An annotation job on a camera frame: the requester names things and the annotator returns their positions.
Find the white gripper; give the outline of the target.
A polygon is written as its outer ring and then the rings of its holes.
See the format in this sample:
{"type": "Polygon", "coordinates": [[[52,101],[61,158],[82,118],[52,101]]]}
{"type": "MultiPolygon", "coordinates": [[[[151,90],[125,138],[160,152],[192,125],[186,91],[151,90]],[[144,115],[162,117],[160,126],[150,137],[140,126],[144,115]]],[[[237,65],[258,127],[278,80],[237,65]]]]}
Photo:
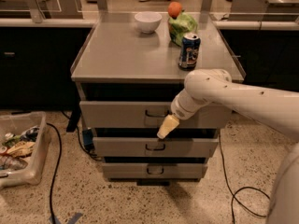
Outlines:
{"type": "Polygon", "coordinates": [[[165,139],[179,126],[179,120],[192,117],[200,108],[207,106],[208,101],[196,100],[183,89],[171,103],[171,115],[167,115],[157,132],[160,139],[165,139]]]}

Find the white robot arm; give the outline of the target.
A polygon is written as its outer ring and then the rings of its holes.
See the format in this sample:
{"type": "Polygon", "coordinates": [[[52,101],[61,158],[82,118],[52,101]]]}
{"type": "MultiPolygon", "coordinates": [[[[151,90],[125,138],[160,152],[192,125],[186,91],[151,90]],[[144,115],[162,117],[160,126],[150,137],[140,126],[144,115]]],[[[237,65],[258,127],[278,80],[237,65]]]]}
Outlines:
{"type": "Polygon", "coordinates": [[[234,83],[223,69],[197,69],[171,103],[157,136],[164,139],[182,120],[211,103],[224,105],[296,141],[272,189],[266,224],[299,224],[299,93],[234,83]]]}

